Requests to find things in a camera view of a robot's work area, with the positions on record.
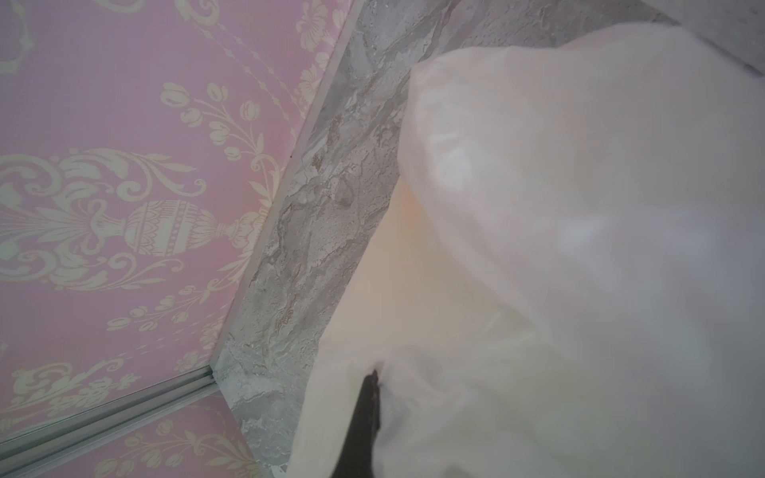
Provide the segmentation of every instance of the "wall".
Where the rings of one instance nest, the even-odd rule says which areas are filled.
[[[41,478],[258,478],[258,464],[220,393],[202,398]]]
[[[643,1],[765,73],[765,5],[762,0]]]
[[[0,437],[207,364],[350,2],[0,6]]]

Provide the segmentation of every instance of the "pink wallpaper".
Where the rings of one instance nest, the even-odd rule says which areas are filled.
[[[0,437],[207,363],[350,2],[0,5]]]
[[[258,478],[261,473],[216,393],[40,475],[107,476]]]

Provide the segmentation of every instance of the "white fabric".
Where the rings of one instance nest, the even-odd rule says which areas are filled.
[[[656,25],[458,50],[413,69],[399,164],[449,252],[684,470],[765,473],[760,81]]]
[[[409,95],[287,476],[330,475],[373,367],[378,478],[761,476],[762,83],[626,25],[455,51]]]
[[[461,464],[470,476],[556,476],[550,470],[586,478],[672,476],[658,445],[618,405],[444,253],[404,180],[319,342],[288,478],[330,476],[361,381],[373,368],[382,383],[378,478],[460,476]],[[465,408],[452,407],[462,398]],[[481,402],[471,404],[473,398]],[[465,410],[482,415],[466,422]],[[451,417],[451,431],[467,426],[430,434],[434,416]],[[502,426],[485,429],[488,421]],[[474,442],[464,440],[468,434],[512,447],[465,457],[460,451],[479,450],[466,447]],[[442,450],[433,437],[456,438],[457,449]],[[420,445],[409,453],[402,447],[412,441]],[[437,457],[460,461],[446,470],[443,463],[431,466],[431,454],[417,452],[430,445]],[[387,454],[393,465],[380,461]],[[510,457],[517,460],[508,464]],[[476,462],[482,467],[471,468]]]

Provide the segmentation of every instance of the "metal edge profile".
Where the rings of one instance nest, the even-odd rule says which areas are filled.
[[[337,72],[337,68],[340,66],[340,60],[342,60],[345,54],[345,49],[350,42],[350,35],[356,27],[356,21],[361,15],[361,8],[366,0],[355,0],[350,6],[348,16],[343,25],[343,29],[340,31],[340,35],[335,42],[335,49],[330,56],[327,69],[324,71],[324,75],[321,77],[319,88],[314,97],[314,102],[311,104],[303,128],[298,135],[298,140],[295,142],[295,149],[292,150],[290,161],[287,163],[287,168],[284,176],[282,177],[281,184],[276,190],[276,196],[274,197],[271,209],[268,216],[265,218],[262,229],[260,229],[260,236],[255,243],[255,249],[250,256],[249,264],[246,266],[244,273],[242,274],[242,281],[239,283],[239,287],[236,289],[234,300],[229,308],[229,313],[226,315],[226,320],[223,322],[223,329],[220,331],[220,338],[215,346],[213,355],[210,357],[210,365],[215,369],[215,365],[220,357],[220,353],[223,351],[226,341],[229,337],[229,329],[231,323],[236,319],[236,315],[239,313],[239,308],[242,306],[242,300],[249,287],[250,279],[255,275],[258,267],[260,266],[265,246],[269,241],[271,232],[276,226],[276,221],[280,212],[282,211],[282,205],[284,204],[285,197],[287,196],[287,189],[289,187],[291,179],[301,169],[303,163],[303,156],[308,149],[308,141],[311,139],[311,134],[314,132],[314,126],[319,117],[321,107],[324,105],[324,100],[327,98],[327,93],[332,85],[332,79]]]
[[[14,437],[0,444],[0,476],[35,476],[217,389],[206,366]]]

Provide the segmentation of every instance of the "marble wall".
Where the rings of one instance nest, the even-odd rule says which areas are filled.
[[[643,0],[684,28],[765,72],[765,3],[762,0]]]
[[[459,47],[555,47],[622,21],[666,18],[639,0],[368,0],[362,7],[214,365],[264,470],[280,474],[288,462],[318,339],[388,206],[409,67]]]

